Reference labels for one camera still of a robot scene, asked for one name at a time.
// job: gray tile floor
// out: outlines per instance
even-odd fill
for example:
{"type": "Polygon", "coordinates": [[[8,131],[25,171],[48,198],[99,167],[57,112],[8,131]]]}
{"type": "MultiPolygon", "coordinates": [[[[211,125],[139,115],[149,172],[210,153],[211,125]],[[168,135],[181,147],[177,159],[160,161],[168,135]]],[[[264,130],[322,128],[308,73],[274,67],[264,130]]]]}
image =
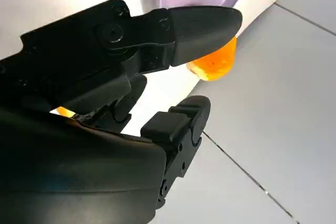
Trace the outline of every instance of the gray tile floor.
{"type": "Polygon", "coordinates": [[[151,224],[295,223],[205,135],[151,224]]]}
{"type": "Polygon", "coordinates": [[[212,102],[205,132],[300,223],[336,223],[335,55],[332,33],[272,6],[192,93],[212,102]]]}

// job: white surface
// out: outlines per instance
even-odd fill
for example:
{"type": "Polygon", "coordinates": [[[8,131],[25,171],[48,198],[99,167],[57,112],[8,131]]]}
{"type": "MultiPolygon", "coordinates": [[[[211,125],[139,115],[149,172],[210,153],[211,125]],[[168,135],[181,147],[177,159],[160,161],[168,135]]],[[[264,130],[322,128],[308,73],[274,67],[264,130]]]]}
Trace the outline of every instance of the white surface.
{"type": "Polygon", "coordinates": [[[212,103],[205,132],[303,224],[336,223],[335,55],[336,36],[273,6],[194,92],[212,103]]]}
{"type": "Polygon", "coordinates": [[[294,224],[228,157],[203,136],[151,224],[294,224]]]}
{"type": "Polygon", "coordinates": [[[278,3],[292,12],[336,33],[335,0],[279,0],[278,3]]]}
{"type": "MultiPolygon", "coordinates": [[[[22,33],[56,21],[60,18],[99,4],[106,0],[0,0],[0,59],[22,48],[22,33]]],[[[154,0],[125,0],[131,15],[149,10],[154,0]]],[[[275,0],[238,0],[243,12],[241,31],[275,0]]],[[[156,111],[175,105],[197,84],[198,79],[185,66],[149,75],[149,84],[139,104],[132,111],[133,119],[125,129],[139,134],[141,126],[156,111]]]]}

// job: black bracket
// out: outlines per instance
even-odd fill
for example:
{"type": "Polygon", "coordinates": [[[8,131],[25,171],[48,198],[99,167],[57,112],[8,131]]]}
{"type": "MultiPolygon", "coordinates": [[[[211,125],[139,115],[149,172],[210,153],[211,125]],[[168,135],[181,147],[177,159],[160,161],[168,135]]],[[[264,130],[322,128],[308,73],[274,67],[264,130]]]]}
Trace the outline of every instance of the black bracket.
{"type": "Polygon", "coordinates": [[[72,118],[81,124],[120,133],[132,115],[129,113],[142,95],[147,84],[146,76],[136,76],[131,80],[131,92],[91,113],[75,114],[72,118]]]}
{"type": "Polygon", "coordinates": [[[201,144],[210,106],[207,97],[189,97],[168,112],[158,112],[141,129],[141,136],[162,147],[167,157],[157,208],[164,205],[176,178],[183,178],[188,170],[201,144]]]}

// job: orange ball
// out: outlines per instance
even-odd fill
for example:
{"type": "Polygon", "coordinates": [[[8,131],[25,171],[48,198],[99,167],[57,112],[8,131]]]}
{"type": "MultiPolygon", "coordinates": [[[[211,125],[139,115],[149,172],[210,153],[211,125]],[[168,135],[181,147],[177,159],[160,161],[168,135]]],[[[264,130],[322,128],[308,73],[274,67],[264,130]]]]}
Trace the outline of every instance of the orange ball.
{"type": "Polygon", "coordinates": [[[228,73],[235,61],[237,38],[221,49],[187,63],[188,69],[204,81],[214,81],[228,73]]]}

